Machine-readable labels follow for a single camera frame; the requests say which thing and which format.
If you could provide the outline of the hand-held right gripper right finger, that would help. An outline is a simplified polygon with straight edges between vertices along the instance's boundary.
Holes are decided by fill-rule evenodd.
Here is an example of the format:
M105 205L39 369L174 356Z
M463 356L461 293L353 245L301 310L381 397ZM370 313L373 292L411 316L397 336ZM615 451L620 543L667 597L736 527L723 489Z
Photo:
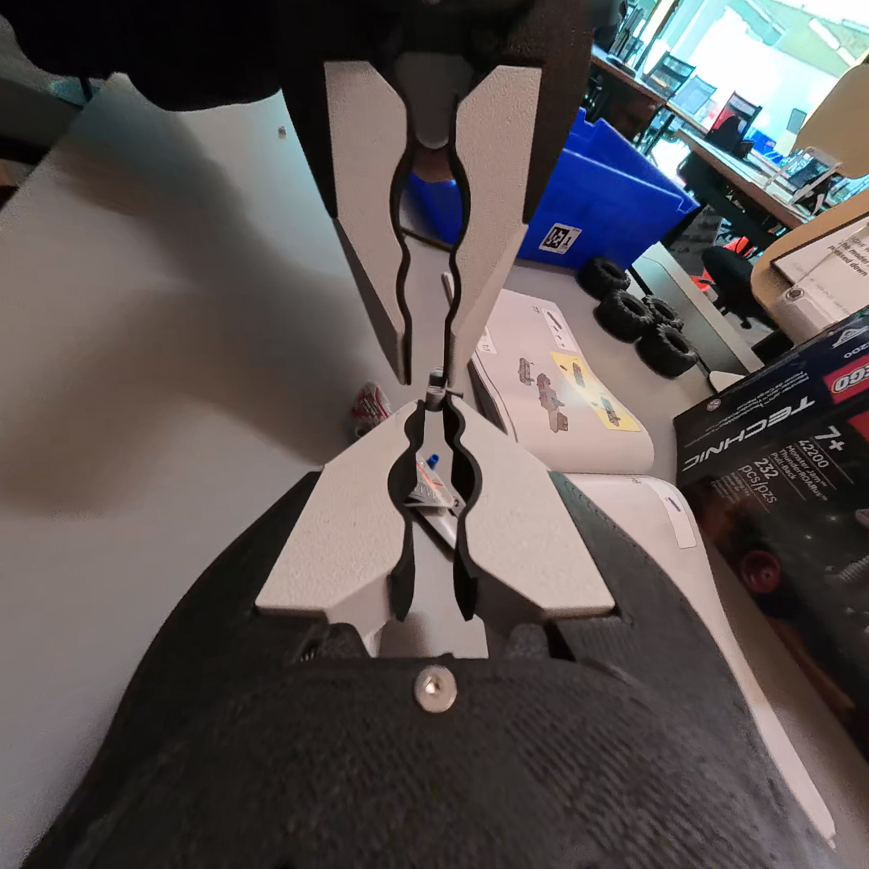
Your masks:
M606 616L615 601L549 469L458 396L442 405L462 502L454 596L465 620Z

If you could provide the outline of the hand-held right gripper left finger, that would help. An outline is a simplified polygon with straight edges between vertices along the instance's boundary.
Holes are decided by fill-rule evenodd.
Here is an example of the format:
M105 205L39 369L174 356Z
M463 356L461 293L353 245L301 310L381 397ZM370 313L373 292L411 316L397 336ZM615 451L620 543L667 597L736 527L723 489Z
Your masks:
M405 620L415 591L407 500L425 421L424 402L410 401L323 468L256 598L260 611Z

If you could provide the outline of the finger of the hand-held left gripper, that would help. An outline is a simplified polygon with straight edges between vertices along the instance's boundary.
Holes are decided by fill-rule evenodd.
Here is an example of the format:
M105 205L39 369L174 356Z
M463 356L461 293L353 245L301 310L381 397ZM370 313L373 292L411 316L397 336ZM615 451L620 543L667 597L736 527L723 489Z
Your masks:
M458 105L454 151L467 212L451 258L445 355L471 356L527 232L523 219L541 70L499 65Z
M397 380L412 381L412 325L405 298L409 251L398 229L409 169L407 106L364 61L326 62L336 212L356 287Z

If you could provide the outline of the grey red-stickered toy panel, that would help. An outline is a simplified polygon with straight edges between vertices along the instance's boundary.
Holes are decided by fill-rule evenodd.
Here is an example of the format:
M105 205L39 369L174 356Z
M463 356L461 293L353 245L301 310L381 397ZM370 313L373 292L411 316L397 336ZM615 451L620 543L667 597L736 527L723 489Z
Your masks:
M360 388L349 412L350 432L354 440L366 434L393 415L391 404L377 382L367 381Z

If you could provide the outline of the grey toy brick assembly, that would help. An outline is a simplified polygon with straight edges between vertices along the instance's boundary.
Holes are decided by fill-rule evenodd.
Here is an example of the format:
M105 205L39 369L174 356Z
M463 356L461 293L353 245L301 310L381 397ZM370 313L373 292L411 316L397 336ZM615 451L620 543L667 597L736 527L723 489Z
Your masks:
M434 368L429 374L429 385L425 396L426 411L442 408L447 395L447 377L442 368ZM439 456L432 454L424 458L416 457L416 484L407 496L408 506L434 534L453 550L458 536L458 522L465 503L444 483L436 470Z

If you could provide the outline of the thin black rod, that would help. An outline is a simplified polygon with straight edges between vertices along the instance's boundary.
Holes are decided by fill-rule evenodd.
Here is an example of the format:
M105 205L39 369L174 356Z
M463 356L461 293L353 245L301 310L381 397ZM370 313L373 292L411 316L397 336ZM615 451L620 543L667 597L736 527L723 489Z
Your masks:
M452 324L454 320L454 304L457 301L457 291L455 289L454 277L450 271L444 271L440 275L440 281L448 301L448 311L444 320L443 328L443 371L444 375L449 380L452 377L453 368L453 337Z

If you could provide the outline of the blue plastic bin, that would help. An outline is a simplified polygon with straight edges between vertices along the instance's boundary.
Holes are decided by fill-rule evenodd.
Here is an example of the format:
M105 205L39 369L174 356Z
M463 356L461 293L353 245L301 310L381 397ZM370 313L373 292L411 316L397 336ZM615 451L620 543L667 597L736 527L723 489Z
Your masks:
M404 194L415 227L448 249L467 215L463 171L456 173L449 181L412 173ZM698 207L606 121L590 124L579 110L514 264L577 271L603 256L628 268Z

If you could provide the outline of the black mesh chair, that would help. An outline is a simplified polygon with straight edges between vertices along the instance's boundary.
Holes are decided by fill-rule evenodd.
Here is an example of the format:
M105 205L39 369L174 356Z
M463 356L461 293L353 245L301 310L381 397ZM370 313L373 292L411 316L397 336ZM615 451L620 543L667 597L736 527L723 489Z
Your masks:
M654 67L642 75L642 81L665 101L672 99L691 78L695 66L665 52Z

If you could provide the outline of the black red chair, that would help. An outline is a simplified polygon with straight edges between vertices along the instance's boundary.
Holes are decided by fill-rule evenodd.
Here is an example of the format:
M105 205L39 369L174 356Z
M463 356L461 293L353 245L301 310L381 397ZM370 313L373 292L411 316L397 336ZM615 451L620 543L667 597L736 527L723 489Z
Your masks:
M734 91L715 116L704 140L733 157L744 158L751 148L750 144L745 144L745 137L762 108Z

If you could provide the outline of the black toy set box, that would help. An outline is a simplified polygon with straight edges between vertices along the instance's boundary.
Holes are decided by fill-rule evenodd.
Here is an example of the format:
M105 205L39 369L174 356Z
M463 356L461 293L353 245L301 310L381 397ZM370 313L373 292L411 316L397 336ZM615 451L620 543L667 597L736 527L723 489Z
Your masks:
M676 486L861 753L868 747L868 318L674 419Z

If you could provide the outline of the black office chair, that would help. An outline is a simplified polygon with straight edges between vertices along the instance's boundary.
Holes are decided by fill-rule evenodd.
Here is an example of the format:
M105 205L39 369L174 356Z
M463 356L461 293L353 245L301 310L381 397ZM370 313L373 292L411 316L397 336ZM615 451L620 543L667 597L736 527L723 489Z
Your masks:
M701 251L701 261L711 280L716 310L735 315L743 329L752 327L751 317L766 322L765 311L752 291L754 266L749 259L722 246L709 246Z

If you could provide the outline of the long wooden table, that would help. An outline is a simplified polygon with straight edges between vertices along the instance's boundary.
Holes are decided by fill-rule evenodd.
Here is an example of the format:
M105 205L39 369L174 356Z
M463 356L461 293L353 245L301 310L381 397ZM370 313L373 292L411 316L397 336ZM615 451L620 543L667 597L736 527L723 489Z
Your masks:
M706 130L693 118L611 63L597 45L592 46L591 62L592 72L602 76L605 87L596 103L598 111L588 110L587 117L605 118L647 159L665 131L680 121L676 138L688 147L688 163L687 174L679 179L698 202L713 207L735 229L758 236L756 245L768 246L781 232L812 220L809 211L786 202L780 186L764 188L766 178L756 166L709 142L703 136Z

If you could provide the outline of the round wooden table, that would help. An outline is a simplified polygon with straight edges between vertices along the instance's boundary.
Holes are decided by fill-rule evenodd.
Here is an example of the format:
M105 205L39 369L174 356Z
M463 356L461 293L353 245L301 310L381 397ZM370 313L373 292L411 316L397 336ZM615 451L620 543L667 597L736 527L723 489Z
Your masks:
M815 243L820 243L820 255L827 247L843 240L842 233L853 233L867 223L867 204L843 203L834 209L814 217L808 223L783 235L762 254L753 268L751 290L764 313L779 324L779 300L800 280L783 273L780 266L784 259L796 252L806 253Z

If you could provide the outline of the beige rounded panel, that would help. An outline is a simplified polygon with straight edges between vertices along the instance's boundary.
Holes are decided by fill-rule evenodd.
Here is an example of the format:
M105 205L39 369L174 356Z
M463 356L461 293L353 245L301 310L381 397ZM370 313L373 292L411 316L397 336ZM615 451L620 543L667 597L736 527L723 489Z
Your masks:
M868 64L842 76L809 115L794 149L814 149L837 164L846 178L868 174Z

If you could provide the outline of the white paper sign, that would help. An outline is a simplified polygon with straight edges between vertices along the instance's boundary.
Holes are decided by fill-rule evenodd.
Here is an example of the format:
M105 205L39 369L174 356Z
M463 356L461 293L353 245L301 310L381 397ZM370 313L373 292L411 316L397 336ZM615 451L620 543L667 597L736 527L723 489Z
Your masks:
M824 306L848 313L863 308L868 295L867 217L779 256L773 267L794 288L824 299Z

